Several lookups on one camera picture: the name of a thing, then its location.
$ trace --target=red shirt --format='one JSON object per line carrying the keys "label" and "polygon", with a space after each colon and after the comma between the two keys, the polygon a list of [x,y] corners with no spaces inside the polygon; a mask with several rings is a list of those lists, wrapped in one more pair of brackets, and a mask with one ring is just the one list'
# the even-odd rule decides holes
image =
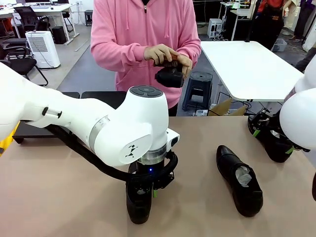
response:
{"label": "red shirt", "polygon": [[266,4],[277,8],[283,6],[283,0],[263,0],[259,5],[258,12],[262,12]]}

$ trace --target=white appliance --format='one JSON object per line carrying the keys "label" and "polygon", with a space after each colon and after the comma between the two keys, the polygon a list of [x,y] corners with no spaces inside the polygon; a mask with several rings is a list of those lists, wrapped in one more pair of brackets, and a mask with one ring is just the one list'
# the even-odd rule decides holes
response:
{"label": "white appliance", "polygon": [[207,35],[209,38],[215,38],[222,31],[221,19],[209,19]]}
{"label": "white appliance", "polygon": [[50,31],[27,32],[25,36],[39,68],[57,68],[60,66]]}

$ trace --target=yellow object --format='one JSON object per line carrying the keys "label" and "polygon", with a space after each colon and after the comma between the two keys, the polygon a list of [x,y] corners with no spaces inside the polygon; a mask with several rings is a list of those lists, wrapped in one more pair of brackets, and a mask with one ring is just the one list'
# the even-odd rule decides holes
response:
{"label": "yellow object", "polygon": [[7,138],[5,138],[3,141],[0,141],[0,157],[3,154],[3,152],[10,146],[11,142],[13,141],[12,136],[15,134],[15,131],[16,131],[18,125],[16,125],[15,129],[10,133],[10,135]]}

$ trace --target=hoodie zipper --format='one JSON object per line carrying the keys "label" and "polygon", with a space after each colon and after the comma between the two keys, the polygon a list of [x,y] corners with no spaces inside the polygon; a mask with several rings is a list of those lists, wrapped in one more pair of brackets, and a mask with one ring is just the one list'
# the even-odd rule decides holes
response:
{"label": "hoodie zipper", "polygon": [[[144,5],[144,13],[145,13],[145,28],[146,28],[146,45],[148,45],[148,30],[147,30],[147,5]],[[152,80],[150,77],[150,60],[147,61],[148,68],[148,80],[149,85],[152,85]]]}

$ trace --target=person in background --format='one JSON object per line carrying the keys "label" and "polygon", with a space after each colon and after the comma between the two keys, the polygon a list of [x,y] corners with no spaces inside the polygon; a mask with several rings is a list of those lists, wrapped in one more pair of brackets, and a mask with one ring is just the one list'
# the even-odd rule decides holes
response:
{"label": "person in background", "polygon": [[169,115],[176,116],[180,88],[155,80],[163,62],[172,55],[187,78],[201,53],[192,0],[95,0],[91,53],[96,63],[115,71],[116,90],[152,85],[162,90]]}
{"label": "person in background", "polygon": [[290,38],[290,40],[294,40],[294,42],[299,42],[300,40],[302,40],[305,25],[312,11],[315,9],[315,5],[315,0],[301,0],[300,14],[298,16],[298,20],[294,30],[294,35],[292,38]]}
{"label": "person in background", "polygon": [[257,14],[260,14],[265,9],[266,5],[268,5],[273,8],[282,8],[282,15],[284,16],[284,11],[290,6],[291,2],[291,0],[262,0]]}
{"label": "person in background", "polygon": [[299,70],[300,72],[305,71],[305,68],[310,63],[310,61],[314,58],[315,55],[316,55],[316,43],[307,52],[306,57],[296,64],[295,68]]}

